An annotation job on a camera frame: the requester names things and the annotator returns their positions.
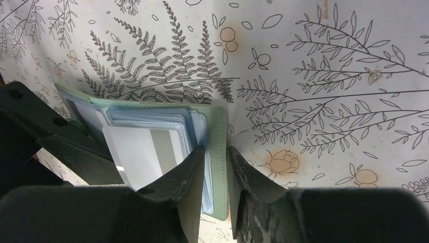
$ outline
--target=line drawing pattern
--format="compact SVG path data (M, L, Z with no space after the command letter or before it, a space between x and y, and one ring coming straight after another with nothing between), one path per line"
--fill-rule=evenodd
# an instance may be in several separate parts
M109 66L102 65L91 57L89 52L85 52L88 62L104 85L97 84L83 70L86 83L94 95L124 100L210 104L213 92L217 91L224 100L232 103L230 85L232 80L237 78L221 77L219 68L216 67L216 63L213 62L214 57L211 55L206 22L202 23L203 38L200 43L201 49L198 49L200 56L197 59L200 62L194 62L195 57L189 55L190 49L185 42L186 36L177 17L167 2L164 1L163 4L172 26L171 43L172 50L175 52L172 56L165 55L166 47L156 45L156 34L149 34L148 31L143 31L140 27L132 26L118 18L114 20L123 26L140 46L144 60L139 59L139 65L135 65L137 57L128 59L126 50L106 44L91 31L90 36L94 45L103 52L103 57L106 57L110 67L113 68L110 70Z
M290 95L287 93L289 89L280 90L277 80L265 82L261 75L258 79L254 78L253 82L248 80L247 85L243 84L237 90L238 98L245 99L248 104L246 117L250 119L252 129L258 131L255 143L297 143L302 147L301 153L315 152L320 158L323 152L332 153L334 148L345 152L359 145L359 140L365 139L371 131L392 129L399 135L392 143L401 141L405 144L410 141L411 148L415 149L424 141L427 146L429 143L426 132L429 130L429 123L425 119L429 118L429 108L403 107L393 99L401 94L419 94L429 90L388 92L380 89L380 92L373 93L337 92L335 95L329 92L352 89L365 75L369 76L370 85L381 78L391 78L394 74L416 73L423 77L429 76L408 66L406 55L396 45L390 45L389 51L388 44L391 44L391 40L372 41L370 36L373 20L369 21L367 27L358 28L357 14L353 11L349 19L341 22L335 4L333 24L328 25L321 22L319 10L320 7L316 20L311 20L304 14L305 19L295 23L303 26L305 37L295 34L296 40L287 44L293 52L308 47L305 50L307 56L317 53L323 57L319 61L315 58L310 58L307 62L302 60L301 67L293 69L295 75L303 75L305 83L297 85L310 98ZM387 48L387 51L378 51L376 54L375 50L379 48ZM359 70L357 64L367 66ZM377 97L378 101L365 101L372 97ZM396 121L407 117L421 118L421 122L412 125L411 131L393 129Z

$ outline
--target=worn black plastic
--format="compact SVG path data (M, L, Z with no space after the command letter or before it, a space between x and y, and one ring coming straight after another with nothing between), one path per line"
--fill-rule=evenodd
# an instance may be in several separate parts
M237 242L429 242L422 205L395 189L286 190L228 149Z
M37 178L18 178L18 171L41 147L90 185L123 183L108 149L71 126L20 82L0 88L0 136L0 187L11 179L45 184Z
M0 242L197 242L204 147L134 192L22 187L0 200Z

